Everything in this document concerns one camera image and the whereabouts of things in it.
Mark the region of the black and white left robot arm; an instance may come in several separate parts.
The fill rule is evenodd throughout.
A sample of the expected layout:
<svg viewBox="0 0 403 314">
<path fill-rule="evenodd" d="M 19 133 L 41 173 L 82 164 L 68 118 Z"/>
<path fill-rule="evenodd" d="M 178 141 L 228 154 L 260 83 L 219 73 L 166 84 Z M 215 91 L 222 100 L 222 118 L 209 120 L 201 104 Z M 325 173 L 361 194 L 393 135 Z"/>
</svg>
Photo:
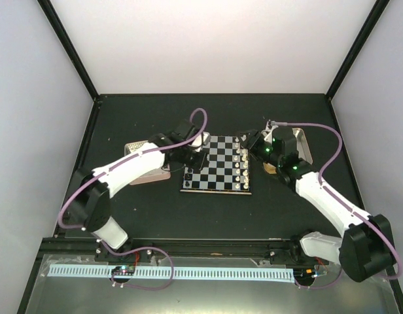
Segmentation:
<svg viewBox="0 0 403 314">
<path fill-rule="evenodd" d="M 94 234 L 109 246 L 118 261 L 127 260 L 133 251 L 128 233 L 113 218 L 111 199 L 138 178 L 170 163 L 201 170 L 207 165 L 203 146 L 211 139 L 204 130 L 188 120 L 169 133 L 150 137 L 133 153 L 91 171 L 78 170 L 69 187 L 73 193 L 63 205 L 79 228 Z"/>
</svg>

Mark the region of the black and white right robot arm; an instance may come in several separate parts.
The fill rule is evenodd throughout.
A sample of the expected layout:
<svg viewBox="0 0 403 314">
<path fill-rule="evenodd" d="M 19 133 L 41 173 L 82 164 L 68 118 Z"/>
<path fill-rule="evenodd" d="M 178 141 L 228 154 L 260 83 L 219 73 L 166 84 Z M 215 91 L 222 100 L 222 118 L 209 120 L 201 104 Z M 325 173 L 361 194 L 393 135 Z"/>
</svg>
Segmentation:
<svg viewBox="0 0 403 314">
<path fill-rule="evenodd" d="M 306 263 L 311 257 L 340 265 L 356 282 L 362 282 L 399 263 L 391 224 L 383 215 L 373 216 L 332 188 L 308 161 L 300 156 L 292 128 L 278 124 L 267 131 L 237 134 L 242 148 L 276 170 L 279 180 L 312 204 L 339 233 L 303 235 L 289 248 L 291 259 Z"/>
</svg>

